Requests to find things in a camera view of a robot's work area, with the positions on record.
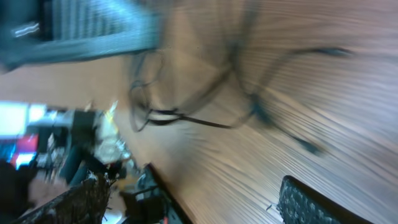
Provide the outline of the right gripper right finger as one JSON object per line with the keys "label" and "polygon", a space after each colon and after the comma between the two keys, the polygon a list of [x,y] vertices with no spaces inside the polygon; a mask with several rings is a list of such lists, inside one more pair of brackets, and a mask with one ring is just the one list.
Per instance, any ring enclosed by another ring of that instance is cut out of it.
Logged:
{"label": "right gripper right finger", "polygon": [[291,175],[282,179],[276,209],[285,224],[371,224]]}

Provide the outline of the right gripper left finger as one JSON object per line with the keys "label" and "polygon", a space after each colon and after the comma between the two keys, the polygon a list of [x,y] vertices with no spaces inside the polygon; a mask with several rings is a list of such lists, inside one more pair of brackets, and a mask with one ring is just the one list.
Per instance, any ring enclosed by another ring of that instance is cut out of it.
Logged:
{"label": "right gripper left finger", "polygon": [[108,207],[111,181],[107,174],[91,174],[80,185],[11,224],[99,224]]}

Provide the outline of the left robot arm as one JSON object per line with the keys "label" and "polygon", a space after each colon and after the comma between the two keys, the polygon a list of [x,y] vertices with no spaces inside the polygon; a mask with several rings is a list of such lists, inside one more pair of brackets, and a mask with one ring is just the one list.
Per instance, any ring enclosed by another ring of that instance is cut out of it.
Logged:
{"label": "left robot arm", "polygon": [[159,36],[159,14],[139,1],[1,0],[6,70],[154,49]]}

